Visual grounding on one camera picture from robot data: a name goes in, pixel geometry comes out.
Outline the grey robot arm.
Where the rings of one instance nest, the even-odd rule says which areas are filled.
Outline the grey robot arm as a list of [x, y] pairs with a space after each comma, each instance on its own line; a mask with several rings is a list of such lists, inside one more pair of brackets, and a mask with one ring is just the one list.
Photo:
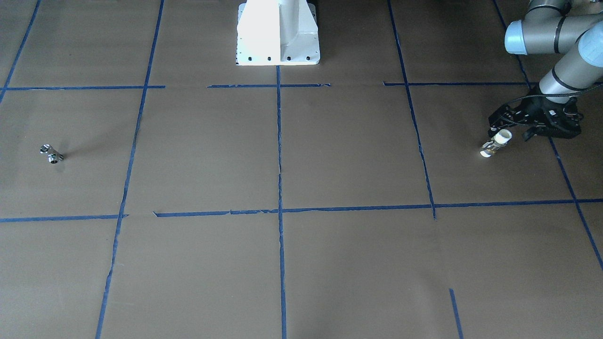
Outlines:
[[501, 105], [489, 116], [489, 137], [524, 126], [525, 141], [534, 136], [571, 139], [581, 133], [580, 95], [602, 77], [602, 14], [570, 16], [572, 0], [532, 0], [521, 21], [505, 33], [510, 54], [560, 54], [554, 67], [523, 97]]

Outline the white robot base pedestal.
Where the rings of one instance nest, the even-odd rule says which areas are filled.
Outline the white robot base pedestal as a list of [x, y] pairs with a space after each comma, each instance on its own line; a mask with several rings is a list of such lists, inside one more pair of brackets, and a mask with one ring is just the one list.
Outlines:
[[238, 6], [236, 65], [317, 65], [317, 6], [308, 0], [248, 0]]

